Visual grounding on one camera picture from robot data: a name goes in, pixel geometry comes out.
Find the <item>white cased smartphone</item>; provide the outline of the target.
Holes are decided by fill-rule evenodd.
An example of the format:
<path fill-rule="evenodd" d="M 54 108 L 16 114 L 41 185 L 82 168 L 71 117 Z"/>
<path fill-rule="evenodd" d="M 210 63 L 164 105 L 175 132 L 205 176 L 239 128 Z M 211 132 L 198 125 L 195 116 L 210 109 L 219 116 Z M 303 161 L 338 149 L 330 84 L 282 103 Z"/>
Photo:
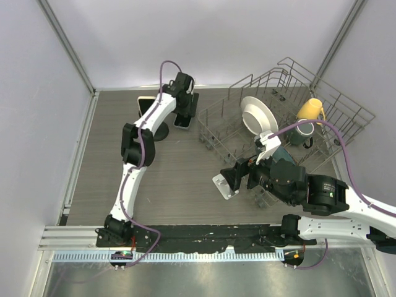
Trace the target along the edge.
<path fill-rule="evenodd" d="M 146 111 L 153 105 L 155 100 L 156 97 L 151 97 L 151 96 L 139 96 L 137 98 L 140 117 L 146 113 Z"/>

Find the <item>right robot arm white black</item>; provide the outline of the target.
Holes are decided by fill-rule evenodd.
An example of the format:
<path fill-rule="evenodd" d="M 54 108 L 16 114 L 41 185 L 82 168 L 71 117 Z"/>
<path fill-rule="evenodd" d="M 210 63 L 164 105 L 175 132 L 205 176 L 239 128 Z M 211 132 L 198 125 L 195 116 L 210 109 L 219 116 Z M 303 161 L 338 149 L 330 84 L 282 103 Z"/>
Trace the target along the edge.
<path fill-rule="evenodd" d="M 256 162 L 239 159 L 220 171 L 231 191 L 237 192 L 244 176 L 247 188 L 256 186 L 291 206 L 302 206 L 312 217 L 285 215 L 280 239 L 294 244 L 300 238 L 371 241 L 378 251 L 395 254 L 395 207 L 368 196 L 360 197 L 345 182 L 331 176 L 309 174 L 305 167 L 272 158 Z"/>

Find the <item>black round phone stand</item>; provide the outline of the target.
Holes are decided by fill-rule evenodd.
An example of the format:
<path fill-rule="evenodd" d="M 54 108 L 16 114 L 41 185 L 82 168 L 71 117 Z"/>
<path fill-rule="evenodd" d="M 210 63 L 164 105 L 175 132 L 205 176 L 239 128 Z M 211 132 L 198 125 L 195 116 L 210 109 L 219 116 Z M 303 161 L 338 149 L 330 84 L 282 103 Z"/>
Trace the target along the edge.
<path fill-rule="evenodd" d="M 159 141 L 164 140 L 168 136 L 169 131 L 170 130 L 169 130 L 169 127 L 168 127 L 167 123 L 162 122 L 159 125 L 158 129 L 156 130 L 156 132 L 154 133 L 154 135 L 153 135 L 154 141 L 155 142 L 159 142 Z"/>

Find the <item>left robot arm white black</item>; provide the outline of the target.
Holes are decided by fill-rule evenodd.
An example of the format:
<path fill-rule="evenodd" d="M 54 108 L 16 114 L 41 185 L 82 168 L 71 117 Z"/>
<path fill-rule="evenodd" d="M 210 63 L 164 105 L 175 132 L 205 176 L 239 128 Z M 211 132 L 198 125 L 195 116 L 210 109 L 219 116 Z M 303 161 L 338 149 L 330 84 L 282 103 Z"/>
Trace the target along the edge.
<path fill-rule="evenodd" d="M 133 124 L 126 123 L 121 137 L 123 175 L 118 194 L 103 227 L 96 230 L 97 246 L 124 247 L 133 237 L 134 205 L 140 182 L 155 159 L 154 135 L 166 117 L 174 113 L 192 119 L 198 95 L 194 93 L 194 79 L 179 72 L 174 80 L 162 85 L 153 103 Z"/>

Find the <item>silver phone stand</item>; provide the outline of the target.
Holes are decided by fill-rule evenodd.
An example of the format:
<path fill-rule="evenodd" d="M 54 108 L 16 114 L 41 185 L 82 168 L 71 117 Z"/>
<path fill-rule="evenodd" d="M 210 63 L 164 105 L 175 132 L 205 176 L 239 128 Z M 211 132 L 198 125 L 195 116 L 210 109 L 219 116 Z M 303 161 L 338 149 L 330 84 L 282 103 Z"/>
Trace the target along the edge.
<path fill-rule="evenodd" d="M 230 188 L 226 179 L 221 174 L 214 176 L 212 181 L 225 200 L 229 200 L 239 194 L 238 190 L 234 191 Z"/>

